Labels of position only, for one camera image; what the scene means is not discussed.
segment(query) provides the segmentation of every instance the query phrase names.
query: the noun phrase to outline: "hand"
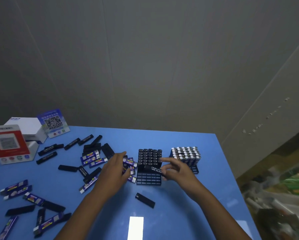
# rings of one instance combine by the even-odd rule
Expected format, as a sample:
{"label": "hand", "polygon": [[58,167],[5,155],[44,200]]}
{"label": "hand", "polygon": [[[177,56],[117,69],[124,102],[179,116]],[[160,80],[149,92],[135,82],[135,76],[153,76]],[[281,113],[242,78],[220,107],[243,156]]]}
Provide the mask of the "hand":
{"label": "hand", "polygon": [[95,193],[104,201],[116,194],[116,192],[126,183],[128,177],[131,175],[131,169],[128,167],[126,172],[123,172],[123,157],[126,152],[115,153],[111,159],[108,160],[99,174],[95,186],[91,193]]}
{"label": "hand", "polygon": [[169,162],[169,164],[161,167],[166,179],[174,180],[192,200],[197,201],[200,192],[205,187],[195,177],[192,170],[185,163],[173,157],[162,157],[160,160],[162,162]]}

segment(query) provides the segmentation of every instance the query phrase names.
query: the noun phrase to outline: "left hand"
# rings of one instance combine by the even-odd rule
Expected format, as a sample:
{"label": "left hand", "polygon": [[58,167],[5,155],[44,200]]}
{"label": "left hand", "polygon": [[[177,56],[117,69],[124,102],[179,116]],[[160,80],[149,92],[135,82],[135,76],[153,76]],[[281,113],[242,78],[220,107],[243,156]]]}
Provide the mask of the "left hand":
{"label": "left hand", "polygon": [[115,153],[111,159],[103,166],[102,171],[95,183],[91,193],[95,193],[98,197],[107,201],[126,183],[131,175],[131,169],[128,167],[126,172],[123,172],[123,157],[126,152]]}

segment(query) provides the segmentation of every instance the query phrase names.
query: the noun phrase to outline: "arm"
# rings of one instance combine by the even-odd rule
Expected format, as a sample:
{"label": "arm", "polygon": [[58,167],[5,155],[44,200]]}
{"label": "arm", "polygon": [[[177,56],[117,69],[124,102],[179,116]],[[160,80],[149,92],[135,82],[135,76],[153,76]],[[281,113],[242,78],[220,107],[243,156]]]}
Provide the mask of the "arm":
{"label": "arm", "polygon": [[163,174],[176,181],[198,203],[217,240],[251,239],[185,163],[172,157],[161,158],[161,161],[170,163],[161,167]]}
{"label": "arm", "polygon": [[116,153],[104,165],[94,188],[84,197],[54,240],[84,240],[86,238],[105,202],[116,194],[131,175],[130,169],[122,175],[125,154],[126,152]]}

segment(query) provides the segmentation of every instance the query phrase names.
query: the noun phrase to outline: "blue table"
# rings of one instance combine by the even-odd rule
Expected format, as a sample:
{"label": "blue table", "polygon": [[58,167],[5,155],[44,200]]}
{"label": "blue table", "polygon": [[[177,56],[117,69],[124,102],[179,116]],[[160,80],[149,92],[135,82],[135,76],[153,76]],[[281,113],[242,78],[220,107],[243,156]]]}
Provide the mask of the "blue table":
{"label": "blue table", "polygon": [[[202,159],[198,164],[197,178],[219,199],[236,220],[246,221],[254,240],[260,239],[252,217],[245,205],[231,169],[214,134],[183,133],[135,129],[111,129],[70,126],[71,131],[53,139],[47,139],[38,151],[52,144],[67,145],[77,137],[80,139],[93,134],[102,135],[101,143],[108,143],[115,152],[127,151],[128,157],[137,161],[138,149],[162,149],[163,157],[168,157],[172,147],[197,146]],[[28,179],[33,185],[33,194],[66,207],[64,213],[73,213],[83,197],[78,189],[84,184],[82,175],[60,171],[58,166],[80,166],[83,146],[57,150],[58,156],[37,165],[40,157],[36,155],[31,162],[0,165],[0,190],[19,181]],[[90,173],[96,168],[85,169]],[[156,202],[152,209],[135,199],[140,193]],[[21,196],[3,200],[0,196],[0,232],[7,223],[5,213],[8,209],[28,206],[31,203]],[[33,239],[33,228],[39,207],[34,212],[19,215],[19,220],[11,231],[9,239]],[[46,211],[46,219],[55,215]],[[130,216],[144,217],[143,239],[214,239],[214,235],[200,207],[193,202],[172,181],[163,181],[161,186],[139,186],[127,182],[110,199],[96,219],[88,239],[127,239]],[[41,237],[53,239],[60,231],[61,223],[46,231]]]}

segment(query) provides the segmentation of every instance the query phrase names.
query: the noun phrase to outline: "cardboard box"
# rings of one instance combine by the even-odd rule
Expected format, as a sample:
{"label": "cardboard box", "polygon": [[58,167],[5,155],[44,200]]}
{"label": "cardboard box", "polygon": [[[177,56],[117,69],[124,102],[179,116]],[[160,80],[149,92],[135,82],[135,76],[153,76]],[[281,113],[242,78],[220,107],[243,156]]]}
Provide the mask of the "cardboard box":
{"label": "cardboard box", "polygon": [[18,125],[25,141],[37,141],[43,144],[47,138],[43,127],[37,118],[11,117],[5,125]]}
{"label": "cardboard box", "polygon": [[0,163],[12,164],[34,160],[38,144],[26,142],[18,125],[0,125]]}

